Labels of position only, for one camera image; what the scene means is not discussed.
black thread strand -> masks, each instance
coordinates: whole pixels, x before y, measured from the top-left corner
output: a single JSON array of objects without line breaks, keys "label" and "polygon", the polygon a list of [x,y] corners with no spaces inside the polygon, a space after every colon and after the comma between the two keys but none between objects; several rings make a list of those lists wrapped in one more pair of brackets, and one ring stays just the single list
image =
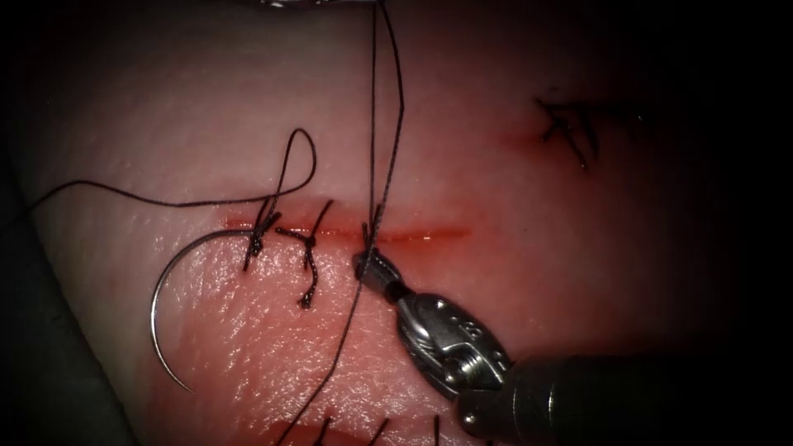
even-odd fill
[{"label": "black thread strand", "polygon": [[314,298],[314,292],[316,291],[316,284],[319,281],[319,275],[316,271],[316,264],[314,263],[314,252],[313,249],[316,246],[316,232],[320,227],[320,223],[322,219],[325,217],[325,213],[330,208],[330,205],[333,204],[333,200],[328,200],[325,203],[325,206],[322,207],[322,211],[320,215],[316,218],[314,222],[314,227],[311,228],[311,233],[308,236],[305,236],[299,232],[294,230],[286,230],[284,228],[275,228],[275,232],[281,235],[287,235],[294,239],[298,239],[303,242],[303,245],[306,247],[306,252],[303,254],[303,270],[305,271],[307,267],[311,266],[311,285],[309,286],[308,290],[303,293],[302,298],[297,301],[297,304],[303,309],[311,308],[311,301]]},{"label": "black thread strand", "polygon": [[328,430],[328,425],[330,425],[330,417],[325,418],[325,422],[322,423],[322,429],[320,429],[320,436],[316,438],[314,442],[314,446],[322,446],[322,439],[325,438],[325,432]]},{"label": "black thread strand", "polygon": [[[387,172],[387,175],[386,175],[386,185],[385,185],[385,188],[383,189],[382,200],[380,201],[382,209],[385,209],[385,205],[386,205],[386,202],[387,202],[387,199],[388,199],[388,191],[389,191],[389,187],[391,185],[391,180],[392,180],[393,173],[394,173],[394,165],[395,165],[396,159],[397,159],[397,152],[399,150],[399,136],[400,136],[401,128],[402,128],[402,120],[403,120],[404,115],[405,115],[405,93],[404,93],[404,90],[402,88],[402,75],[401,75],[401,68],[400,68],[400,63],[399,63],[399,52],[397,51],[397,38],[394,36],[394,30],[392,29],[391,20],[390,20],[390,18],[388,16],[388,11],[387,11],[387,9],[385,7],[385,4],[383,3],[383,0],[378,0],[378,6],[380,7],[380,10],[382,11],[382,16],[383,16],[384,21],[386,22],[386,27],[388,28],[388,34],[389,34],[389,36],[391,38],[391,44],[392,44],[393,53],[394,53],[394,61],[396,63],[396,80],[397,80],[397,85],[398,85],[398,89],[397,90],[398,90],[398,93],[399,93],[399,115],[398,115],[397,121],[396,121],[396,134],[395,134],[395,137],[394,137],[394,146],[393,146],[393,150],[392,150],[391,163],[388,166],[388,172]],[[382,211],[375,218],[375,222],[374,222],[373,230],[372,230],[372,241],[373,242],[370,244],[370,246],[368,246],[367,253],[366,253],[367,261],[364,262],[364,264],[363,264],[363,270],[362,270],[361,274],[365,274],[366,271],[367,271],[369,259],[371,258],[372,251],[374,249],[374,241],[377,240],[377,235],[378,235],[378,231],[380,229],[381,220],[382,220]],[[344,348],[344,344],[345,344],[345,342],[347,340],[347,334],[349,333],[349,327],[352,324],[353,316],[355,315],[355,309],[358,307],[358,302],[359,302],[359,299],[360,299],[360,296],[361,296],[362,288],[363,288],[363,283],[359,281],[358,282],[358,286],[356,287],[356,290],[355,290],[355,295],[353,297],[352,305],[350,306],[349,314],[347,316],[347,321],[344,324],[344,328],[342,329],[342,335],[341,335],[341,340],[339,341],[339,346],[336,349],[335,356],[334,356],[333,361],[331,362],[331,365],[330,365],[330,370],[325,375],[325,377],[322,379],[322,381],[320,382],[319,386],[317,386],[317,388],[314,390],[314,392],[311,393],[311,395],[309,396],[308,400],[303,405],[303,407],[297,412],[297,414],[295,415],[294,419],[292,419],[292,422],[289,424],[289,426],[283,431],[283,434],[281,434],[281,437],[276,442],[276,446],[280,446],[280,444],[283,443],[283,440],[287,437],[289,432],[292,431],[292,428],[297,424],[297,421],[306,412],[306,410],[308,410],[308,407],[316,399],[316,397],[320,394],[322,389],[325,388],[325,385],[330,380],[330,377],[333,376],[333,373],[335,372],[336,367],[339,364],[339,358],[340,358],[341,352],[342,352],[342,350]]]},{"label": "black thread strand", "polygon": [[386,429],[386,426],[388,425],[388,421],[390,421],[388,418],[382,421],[380,427],[378,427],[378,431],[374,433],[374,436],[372,437],[372,441],[370,441],[369,444],[367,444],[367,446],[374,446],[374,444],[380,438],[380,435],[382,435],[382,432]]},{"label": "black thread strand", "polygon": [[372,117],[369,130],[369,221],[374,219],[374,140],[375,140],[375,85],[378,66],[378,6],[372,5]]},{"label": "black thread strand", "polygon": [[308,177],[305,180],[303,180],[302,183],[298,184],[295,187],[287,189],[285,191],[279,191],[279,192],[271,193],[271,194],[267,194],[267,195],[260,195],[260,196],[257,196],[257,197],[238,198],[238,199],[234,199],[234,200],[201,200],[201,201],[197,201],[197,202],[166,202],[164,200],[155,200],[154,198],[143,197],[141,195],[137,195],[135,193],[122,190],[122,189],[120,189],[118,187],[109,186],[107,184],[100,183],[100,182],[97,182],[97,181],[87,180],[87,179],[76,179],[76,180],[72,180],[72,181],[60,184],[59,186],[53,187],[47,193],[45,193],[43,196],[41,196],[39,199],[35,200],[32,204],[30,204],[22,212],[20,212],[17,216],[15,216],[7,225],[5,225],[0,230],[0,235],[4,234],[8,228],[10,228],[11,226],[13,226],[16,223],[18,223],[26,215],[28,215],[29,213],[33,212],[43,202],[49,200],[50,198],[52,198],[53,196],[55,196],[59,192],[62,192],[63,190],[68,189],[70,187],[74,187],[74,186],[96,187],[98,189],[102,189],[102,190],[106,190],[106,191],[109,191],[109,192],[113,192],[113,193],[116,193],[118,195],[122,195],[123,197],[127,197],[127,198],[130,198],[132,200],[136,200],[138,202],[143,202],[143,203],[150,204],[150,205],[155,205],[155,206],[176,207],[176,208],[201,207],[201,206],[224,206],[224,205],[232,205],[232,204],[253,203],[253,202],[261,202],[262,200],[267,200],[269,198],[272,198],[273,200],[277,200],[278,197],[280,197],[282,195],[287,195],[289,193],[298,191],[298,190],[302,189],[303,187],[305,187],[314,178],[314,174],[316,173],[316,147],[314,145],[314,140],[311,138],[311,136],[308,134],[308,132],[303,130],[302,128],[299,128],[299,127],[296,128],[289,135],[289,140],[287,142],[287,157],[288,157],[289,151],[292,148],[292,142],[294,141],[295,136],[298,133],[303,134],[306,137],[306,140],[308,141],[308,144],[311,147],[311,172],[308,174]]},{"label": "black thread strand", "polygon": [[435,446],[440,446],[440,415],[436,415],[432,419],[433,435],[435,438]]}]

red incision line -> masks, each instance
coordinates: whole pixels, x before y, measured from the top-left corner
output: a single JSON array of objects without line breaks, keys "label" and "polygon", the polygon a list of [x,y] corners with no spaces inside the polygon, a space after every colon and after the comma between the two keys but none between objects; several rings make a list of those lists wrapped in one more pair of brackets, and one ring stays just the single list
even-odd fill
[{"label": "red incision line", "polygon": [[[243,220],[237,216],[227,217],[224,222],[224,229],[249,229],[251,225],[250,219]],[[308,235],[311,232],[313,221],[286,223],[279,226],[286,230]],[[361,240],[360,228],[340,229],[322,226],[320,225],[320,229],[316,232],[317,235],[348,240],[350,243],[356,243]],[[381,230],[378,233],[378,243],[406,244],[431,240],[454,240],[468,237],[470,234],[470,229],[457,226],[440,226],[431,230]]]}]

skin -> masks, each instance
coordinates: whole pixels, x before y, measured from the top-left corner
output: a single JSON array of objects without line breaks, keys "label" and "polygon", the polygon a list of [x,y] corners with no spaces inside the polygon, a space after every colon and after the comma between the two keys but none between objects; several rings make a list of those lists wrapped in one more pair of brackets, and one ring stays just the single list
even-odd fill
[{"label": "skin", "polygon": [[[642,48],[548,7],[392,3],[406,109],[378,247],[408,285],[464,306],[513,359],[718,339],[732,321],[734,265],[720,171],[676,86],[639,63]],[[304,247],[272,231],[247,273],[247,240],[226,238],[190,253],[166,283],[161,344],[195,395],[154,355],[152,289],[183,246],[250,228],[259,205],[173,209],[76,187],[34,214],[142,443],[271,444],[329,369],[358,285],[371,11],[198,3],[104,20],[114,31],[30,81],[14,117],[11,156],[28,202],[75,178],[169,202],[261,195],[275,189],[295,127],[316,143],[316,176],[280,199],[276,224],[309,230],[335,200],[314,248],[310,310],[296,305],[311,280]],[[398,96],[378,20],[379,199]],[[577,130],[584,172],[558,132],[540,142],[550,122],[536,97],[641,103],[653,132],[636,126],[632,140],[620,121],[593,115],[601,156],[592,160]],[[287,187],[310,161],[298,137]],[[313,444],[326,416],[326,446],[366,444],[384,417],[380,444],[427,444],[435,414],[442,444],[481,444],[412,366],[395,309],[364,290],[355,315],[335,375],[284,444]]]}]

black suture thread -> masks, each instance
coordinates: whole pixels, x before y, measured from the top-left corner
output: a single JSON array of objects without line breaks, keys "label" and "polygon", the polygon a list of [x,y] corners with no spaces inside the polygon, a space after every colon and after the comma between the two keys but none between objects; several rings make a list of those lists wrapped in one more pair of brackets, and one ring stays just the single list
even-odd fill
[{"label": "black suture thread", "polygon": [[16,223],[18,223],[26,215],[28,215],[29,213],[33,212],[38,206],[41,205],[41,203],[45,202],[46,200],[49,200],[55,194],[63,191],[64,189],[68,189],[69,187],[73,187],[73,186],[96,187],[96,188],[99,188],[99,189],[102,189],[102,190],[106,190],[106,191],[109,191],[109,192],[116,193],[116,194],[121,195],[123,197],[130,198],[132,200],[136,200],[138,202],[143,202],[143,203],[147,203],[147,204],[151,204],[151,205],[155,205],[155,206],[177,207],[177,208],[182,208],[182,207],[201,207],[201,206],[223,206],[223,205],[233,205],[233,204],[242,204],[242,203],[254,203],[254,202],[261,202],[262,200],[267,200],[269,198],[274,198],[274,199],[277,200],[278,197],[280,197],[282,195],[287,195],[289,193],[292,193],[292,192],[295,192],[295,191],[298,191],[298,190],[304,188],[314,178],[314,174],[316,173],[316,147],[314,146],[314,140],[311,138],[311,136],[308,134],[307,131],[303,130],[300,127],[298,127],[295,130],[293,130],[292,133],[289,135],[289,141],[287,142],[287,157],[288,157],[289,151],[292,148],[292,142],[294,141],[295,136],[298,133],[301,133],[301,134],[303,134],[306,137],[306,140],[308,141],[308,145],[311,147],[311,172],[308,174],[308,177],[305,180],[303,180],[302,183],[298,184],[295,187],[287,189],[285,191],[271,193],[271,194],[268,194],[268,195],[260,195],[258,197],[238,198],[238,199],[235,199],[235,200],[202,200],[202,201],[199,201],[199,202],[176,202],[176,203],[172,203],[172,202],[165,202],[165,201],[162,201],[162,200],[155,200],[154,198],[142,197],[142,196],[134,194],[132,192],[127,192],[127,191],[121,190],[118,187],[108,186],[106,184],[99,183],[99,182],[96,182],[96,181],[87,180],[87,179],[77,179],[77,180],[72,180],[72,181],[60,184],[59,186],[56,186],[56,187],[53,187],[52,189],[50,189],[46,194],[44,194],[38,200],[34,201],[32,204],[30,204],[28,207],[26,207],[22,212],[20,212],[17,216],[15,216],[11,220],[11,222],[9,222],[2,229],[0,229],[0,235],[4,234],[6,232],[6,230],[8,230],[10,227],[15,225]]},{"label": "black suture thread", "polygon": [[378,66],[378,9],[372,8],[372,116],[369,122],[369,221],[374,219],[375,78]]},{"label": "black suture thread", "polygon": [[539,104],[540,107],[545,110],[548,116],[551,118],[551,125],[548,129],[540,136],[540,139],[545,142],[547,141],[551,135],[559,129],[567,143],[570,145],[572,151],[576,154],[579,161],[581,161],[582,167],[586,169],[586,160],[584,159],[583,153],[578,149],[574,139],[572,138],[572,126],[570,122],[563,117],[556,116],[554,112],[563,112],[563,111],[571,111],[576,115],[578,119],[579,126],[584,130],[584,136],[586,137],[586,141],[589,143],[589,147],[592,151],[592,158],[598,159],[601,152],[601,142],[597,136],[597,132],[595,131],[595,126],[592,124],[591,114],[602,112],[608,116],[614,117],[617,121],[619,121],[622,126],[628,132],[628,137],[630,138],[631,142],[638,142],[639,138],[634,131],[632,126],[632,121],[636,120],[640,123],[644,123],[648,130],[652,131],[649,124],[645,122],[645,118],[641,113],[638,113],[635,110],[628,111],[625,107],[620,105],[614,104],[588,104],[586,102],[575,101],[575,102],[567,102],[562,104],[549,104],[546,102],[541,101],[538,98],[535,98],[536,102]]},{"label": "black suture thread", "polygon": [[264,237],[264,233],[267,232],[279,218],[281,218],[281,212],[276,212],[262,221],[264,208],[267,207],[268,202],[269,199],[265,199],[262,202],[262,206],[259,207],[259,213],[256,215],[256,222],[254,223],[253,231],[248,238],[248,249],[245,251],[245,261],[242,265],[243,273],[248,271],[251,256],[258,257],[259,253],[262,252],[262,237]]},{"label": "black suture thread", "polygon": [[[378,0],[377,4],[373,5],[373,7],[377,7],[377,6],[379,6],[380,7],[380,11],[382,11],[382,17],[383,17],[383,20],[386,22],[386,27],[388,29],[388,35],[391,38],[391,46],[392,46],[392,50],[393,50],[393,54],[394,54],[394,62],[395,62],[395,65],[396,65],[397,92],[399,94],[399,114],[398,114],[397,119],[396,119],[396,133],[395,133],[395,136],[394,136],[394,145],[393,145],[393,150],[392,150],[392,155],[391,155],[391,163],[388,165],[388,172],[386,174],[386,185],[385,185],[385,188],[383,189],[383,192],[382,192],[382,200],[380,201],[381,207],[383,209],[385,209],[386,201],[388,199],[388,191],[389,191],[389,188],[391,186],[391,180],[392,180],[392,177],[393,177],[393,174],[394,174],[394,165],[395,165],[395,163],[397,161],[397,152],[399,150],[399,137],[400,137],[401,129],[402,129],[402,120],[405,117],[405,91],[404,91],[404,89],[402,87],[402,71],[401,71],[401,66],[400,66],[400,61],[399,61],[399,51],[397,50],[397,38],[394,36],[394,30],[393,30],[393,27],[392,27],[392,24],[391,24],[391,18],[388,16],[388,11],[387,11],[387,9],[385,7],[385,4],[383,3],[383,0]],[[363,277],[363,275],[366,274],[366,271],[367,271],[367,268],[368,268],[368,264],[369,264],[368,260],[372,257],[372,251],[374,249],[374,241],[377,240],[378,231],[380,230],[381,220],[382,220],[382,211],[375,217],[374,225],[373,225],[373,228],[372,228],[372,237],[371,237],[372,243],[369,245],[369,247],[367,249],[367,253],[366,253],[367,261],[363,263],[363,269],[361,271],[361,274],[362,274],[361,277]],[[350,305],[349,314],[347,316],[347,321],[345,322],[344,328],[341,331],[341,340],[339,341],[339,346],[336,349],[336,353],[335,353],[335,355],[333,357],[333,361],[331,362],[330,370],[325,375],[325,377],[322,378],[322,381],[320,382],[319,386],[317,386],[316,389],[314,390],[314,392],[311,393],[311,395],[308,397],[308,400],[303,405],[303,407],[297,412],[295,417],[292,419],[292,422],[289,423],[289,426],[287,426],[287,428],[283,431],[283,434],[281,434],[281,437],[278,439],[278,441],[276,442],[275,446],[280,446],[283,443],[283,440],[287,437],[287,435],[289,435],[289,432],[292,431],[292,428],[297,424],[297,421],[306,412],[306,410],[308,410],[308,407],[316,399],[316,397],[320,394],[322,389],[325,388],[325,385],[330,380],[330,377],[333,376],[333,373],[335,372],[336,367],[339,364],[339,357],[341,356],[342,349],[344,348],[344,343],[347,340],[347,334],[349,333],[349,327],[352,324],[353,316],[355,315],[355,309],[358,307],[358,302],[359,302],[360,297],[361,297],[361,290],[362,289],[363,289],[363,283],[361,281],[358,281],[358,286],[355,289],[355,295],[353,297],[353,303]]]},{"label": "black suture thread", "polygon": [[374,433],[374,436],[372,437],[372,441],[370,441],[369,444],[367,444],[367,446],[374,446],[374,444],[380,438],[380,435],[382,435],[382,432],[386,429],[386,426],[388,425],[388,421],[391,421],[391,420],[386,418],[385,420],[382,421],[382,423],[380,424],[380,427],[378,427],[378,431]]},{"label": "black suture thread", "polygon": [[576,107],[575,110],[576,116],[578,117],[578,124],[581,125],[581,128],[584,130],[584,135],[586,135],[586,139],[589,141],[589,147],[592,150],[592,158],[597,159],[598,154],[601,152],[601,143],[597,139],[597,133],[595,132],[595,127],[592,125],[592,120],[589,118],[589,112],[583,105]]},{"label": "black suture thread", "polygon": [[572,138],[572,127],[570,123],[559,116],[553,114],[553,110],[558,108],[558,106],[550,106],[540,100],[538,97],[534,99],[540,107],[548,114],[548,117],[551,118],[551,126],[543,133],[541,140],[543,142],[547,141],[548,138],[551,137],[551,134],[554,130],[559,129],[564,136],[564,139],[567,141],[567,144],[572,149],[572,152],[576,154],[578,157],[578,161],[581,163],[581,167],[586,170],[586,159],[584,158],[584,154],[578,149],[578,145],[576,145],[576,141]]},{"label": "black suture thread", "polygon": [[432,419],[433,433],[435,437],[435,446],[440,446],[440,415],[436,415]]},{"label": "black suture thread", "polygon": [[330,417],[325,418],[325,422],[322,423],[322,429],[320,429],[320,436],[316,438],[314,442],[314,446],[322,446],[322,439],[325,437],[325,432],[328,430],[328,425],[330,425]]},{"label": "black suture thread", "polygon": [[267,216],[262,218],[264,214],[264,208],[267,207],[268,202],[270,201],[269,198],[265,198],[262,202],[262,206],[259,207],[259,213],[256,214],[256,222],[254,223],[254,231],[253,234],[250,235],[248,249],[245,251],[245,262],[242,267],[242,272],[245,273],[248,271],[248,265],[250,264],[250,257],[259,256],[259,253],[262,251],[262,237],[264,237],[264,233],[267,232],[270,227],[275,224],[275,222],[281,218],[281,212],[275,211],[275,205],[278,204],[278,196],[281,193],[281,187],[283,187],[283,178],[287,175],[287,167],[289,165],[289,154],[292,152],[292,140],[294,139],[295,131],[292,132],[292,135],[289,136],[289,143],[287,144],[287,151],[283,154],[283,165],[281,166],[281,175],[278,177],[278,186],[275,188],[275,194],[273,195],[273,204],[270,205],[270,209],[267,211]]},{"label": "black suture thread", "polygon": [[308,290],[303,293],[303,297],[297,301],[297,304],[303,309],[311,308],[311,300],[314,298],[314,292],[316,291],[316,283],[318,279],[318,275],[316,272],[316,264],[314,263],[314,252],[313,248],[316,246],[316,231],[320,227],[320,222],[322,222],[322,218],[325,217],[325,213],[330,208],[330,205],[333,204],[333,200],[328,200],[325,203],[325,207],[322,208],[320,215],[316,218],[314,222],[314,227],[311,229],[311,233],[306,237],[305,235],[293,231],[293,230],[286,230],[284,228],[275,228],[275,232],[281,235],[288,235],[289,237],[293,237],[295,239],[300,240],[306,246],[306,253],[303,255],[303,271],[306,270],[308,266],[311,266],[311,286],[308,287]]}]

metal instrument jaw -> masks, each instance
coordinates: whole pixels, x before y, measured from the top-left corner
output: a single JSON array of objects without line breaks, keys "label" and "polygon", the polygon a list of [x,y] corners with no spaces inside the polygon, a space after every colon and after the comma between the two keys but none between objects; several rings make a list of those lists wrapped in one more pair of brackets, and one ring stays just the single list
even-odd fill
[{"label": "metal instrument jaw", "polygon": [[364,253],[353,256],[355,277],[396,305],[400,341],[427,382],[453,401],[460,390],[498,390],[512,362],[498,339],[447,297],[416,293],[378,249],[361,277]]}]

